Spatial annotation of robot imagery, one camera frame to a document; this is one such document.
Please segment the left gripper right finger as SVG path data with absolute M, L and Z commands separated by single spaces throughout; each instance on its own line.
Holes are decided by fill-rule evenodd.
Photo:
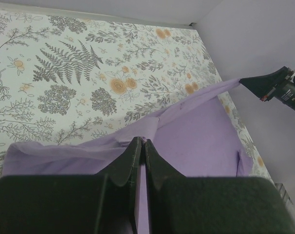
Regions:
M 295 234 L 276 187 L 262 177 L 186 177 L 145 143 L 152 234 Z

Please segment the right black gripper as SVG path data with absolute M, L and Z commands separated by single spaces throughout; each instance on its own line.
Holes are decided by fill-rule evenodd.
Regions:
M 295 76 L 292 77 L 293 74 L 293 70 L 283 66 L 268 75 L 242 78 L 239 82 L 261 101 L 276 98 L 295 111 Z

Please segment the purple t shirt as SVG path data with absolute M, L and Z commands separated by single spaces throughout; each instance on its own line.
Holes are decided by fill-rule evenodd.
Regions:
M 139 137 L 151 140 L 157 152 L 185 176 L 247 176 L 253 161 L 218 98 L 238 85 L 238 79 L 210 85 L 115 133 L 78 145 L 13 143 L 2 174 L 92 175 Z

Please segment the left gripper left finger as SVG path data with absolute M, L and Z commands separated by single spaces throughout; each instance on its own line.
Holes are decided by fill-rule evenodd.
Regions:
M 135 234 L 142 141 L 94 175 L 0 179 L 0 234 Z

